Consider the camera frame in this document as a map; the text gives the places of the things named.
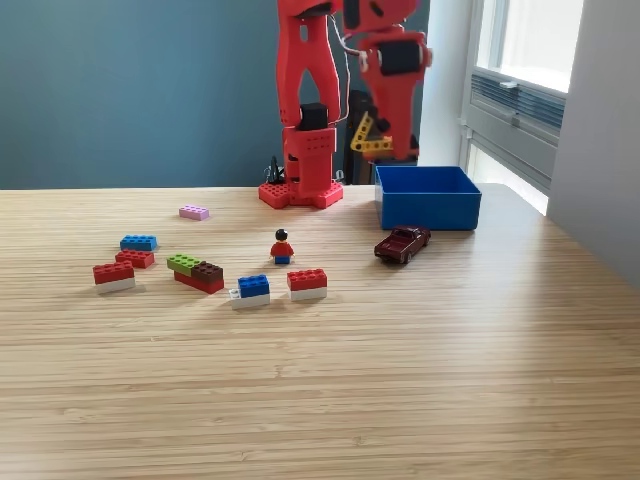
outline window frame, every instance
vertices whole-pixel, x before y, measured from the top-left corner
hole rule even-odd
[[[499,68],[509,0],[486,0],[486,2],[492,2],[495,5],[494,30],[491,35],[488,63],[489,66]],[[475,93],[472,89],[472,77],[480,75],[495,80],[506,89],[517,87],[523,91],[544,94],[553,97],[561,104],[566,103],[567,94],[477,66],[484,7],[485,0],[474,0],[460,116],[462,144],[459,165],[467,172],[470,167],[473,168],[470,166],[470,150],[471,145],[475,145],[490,153],[525,181],[547,193],[551,187],[560,129],[518,114],[499,102]]]

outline lego minifigure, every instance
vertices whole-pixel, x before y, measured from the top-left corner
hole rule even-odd
[[[293,248],[287,242],[289,233],[280,229],[276,232],[276,243],[271,247],[271,256],[276,265],[288,265],[291,263],[291,257],[294,257]]]

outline red torso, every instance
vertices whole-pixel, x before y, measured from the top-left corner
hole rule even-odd
[[[272,257],[291,257],[293,256],[293,248],[287,242],[276,243],[271,247]]]

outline green lego brick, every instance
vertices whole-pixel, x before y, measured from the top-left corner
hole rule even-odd
[[[167,259],[167,267],[187,277],[191,276],[191,269],[199,263],[201,263],[201,260],[184,253],[178,253]]]

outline cable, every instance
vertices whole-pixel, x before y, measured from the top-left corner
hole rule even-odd
[[[349,48],[347,46],[346,41],[349,38],[351,38],[351,35],[347,35],[343,39],[340,36],[340,29],[338,28],[338,22],[336,21],[336,17],[334,17],[333,15],[329,15],[329,18],[331,18],[331,21],[333,22],[333,28],[335,29],[336,35],[338,37],[338,41],[340,42],[340,45],[342,45],[342,48],[344,49],[344,62],[345,62],[345,67],[347,69],[347,94],[345,95],[345,104],[346,104],[347,111],[343,117],[340,117],[335,122],[331,122],[330,124],[331,126],[336,126],[338,123],[343,122],[344,120],[349,118],[349,93],[351,91],[351,69],[349,68],[349,55],[354,55],[359,57],[360,51],[355,50],[353,48]]]

